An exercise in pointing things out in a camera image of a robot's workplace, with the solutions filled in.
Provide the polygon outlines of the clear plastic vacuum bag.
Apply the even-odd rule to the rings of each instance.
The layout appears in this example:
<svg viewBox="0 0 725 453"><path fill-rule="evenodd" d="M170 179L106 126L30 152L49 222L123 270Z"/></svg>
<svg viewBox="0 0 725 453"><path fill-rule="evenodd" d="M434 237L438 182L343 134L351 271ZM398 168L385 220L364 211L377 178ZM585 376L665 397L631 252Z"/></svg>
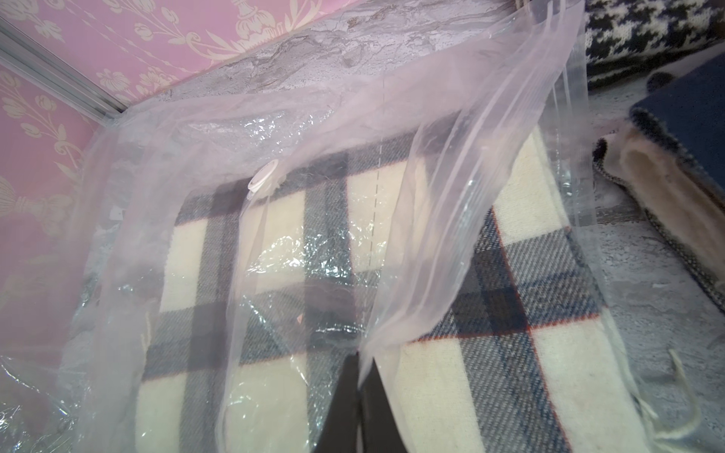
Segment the clear plastic vacuum bag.
<svg viewBox="0 0 725 453"><path fill-rule="evenodd" d="M647 440L566 205L585 3L396 62L85 121L1 71L5 452L624 452Z"/></svg>

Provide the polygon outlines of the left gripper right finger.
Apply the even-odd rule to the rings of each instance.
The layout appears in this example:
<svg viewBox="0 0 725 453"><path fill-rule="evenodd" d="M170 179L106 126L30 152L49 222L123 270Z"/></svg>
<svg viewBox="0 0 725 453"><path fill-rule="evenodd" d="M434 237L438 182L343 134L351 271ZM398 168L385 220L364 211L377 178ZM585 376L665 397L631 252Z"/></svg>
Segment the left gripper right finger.
<svg viewBox="0 0 725 453"><path fill-rule="evenodd" d="M375 362L360 389L360 422L362 452L408 452Z"/></svg>

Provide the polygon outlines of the navy grey checked scarf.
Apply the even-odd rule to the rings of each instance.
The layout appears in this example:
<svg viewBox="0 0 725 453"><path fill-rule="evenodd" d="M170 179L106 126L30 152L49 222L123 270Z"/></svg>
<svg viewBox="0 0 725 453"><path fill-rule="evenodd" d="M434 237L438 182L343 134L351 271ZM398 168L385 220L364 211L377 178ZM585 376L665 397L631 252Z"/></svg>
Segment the navy grey checked scarf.
<svg viewBox="0 0 725 453"><path fill-rule="evenodd" d="M724 202L724 56L693 55L652 72L629 118L717 202Z"/></svg>

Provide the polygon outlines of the cream grey plaid scarf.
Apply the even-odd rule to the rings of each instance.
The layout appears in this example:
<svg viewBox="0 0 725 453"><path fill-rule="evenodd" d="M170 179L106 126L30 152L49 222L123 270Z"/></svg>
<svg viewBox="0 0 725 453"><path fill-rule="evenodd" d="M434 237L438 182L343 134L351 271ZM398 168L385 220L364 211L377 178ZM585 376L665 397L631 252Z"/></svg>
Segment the cream grey plaid scarf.
<svg viewBox="0 0 725 453"><path fill-rule="evenodd" d="M343 152L247 210L247 182L190 193L174 226L135 413L136 452L310 452L356 307L375 296L412 142ZM689 452L628 368L538 134L489 211L447 313L392 358L415 452Z"/></svg>

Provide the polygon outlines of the cream fuzzy scarf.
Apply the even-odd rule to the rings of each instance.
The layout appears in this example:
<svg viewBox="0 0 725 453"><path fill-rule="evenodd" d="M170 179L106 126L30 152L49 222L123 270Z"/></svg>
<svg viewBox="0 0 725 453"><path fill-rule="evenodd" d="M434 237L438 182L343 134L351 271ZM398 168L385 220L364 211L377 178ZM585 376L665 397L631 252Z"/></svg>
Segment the cream fuzzy scarf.
<svg viewBox="0 0 725 453"><path fill-rule="evenodd" d="M600 138L604 174L629 191L717 290L724 289L724 205L634 126Z"/></svg>

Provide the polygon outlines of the black white houndstooth scarf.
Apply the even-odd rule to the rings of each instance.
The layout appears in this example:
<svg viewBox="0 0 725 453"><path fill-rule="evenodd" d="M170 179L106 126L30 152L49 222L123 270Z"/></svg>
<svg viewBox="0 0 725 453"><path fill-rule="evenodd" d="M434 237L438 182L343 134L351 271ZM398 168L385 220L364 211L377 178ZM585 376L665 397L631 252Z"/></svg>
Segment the black white houndstooth scarf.
<svg viewBox="0 0 725 453"><path fill-rule="evenodd" d="M587 1L587 88L609 87L723 39L722 1Z"/></svg>

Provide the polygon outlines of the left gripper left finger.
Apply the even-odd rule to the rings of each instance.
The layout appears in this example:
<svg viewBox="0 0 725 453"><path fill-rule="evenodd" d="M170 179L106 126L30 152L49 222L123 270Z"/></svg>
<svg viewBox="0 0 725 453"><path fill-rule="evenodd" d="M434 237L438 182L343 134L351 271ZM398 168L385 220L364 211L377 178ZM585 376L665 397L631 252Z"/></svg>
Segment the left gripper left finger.
<svg viewBox="0 0 725 453"><path fill-rule="evenodd" d="M345 358L315 453L355 453L359 428L359 355Z"/></svg>

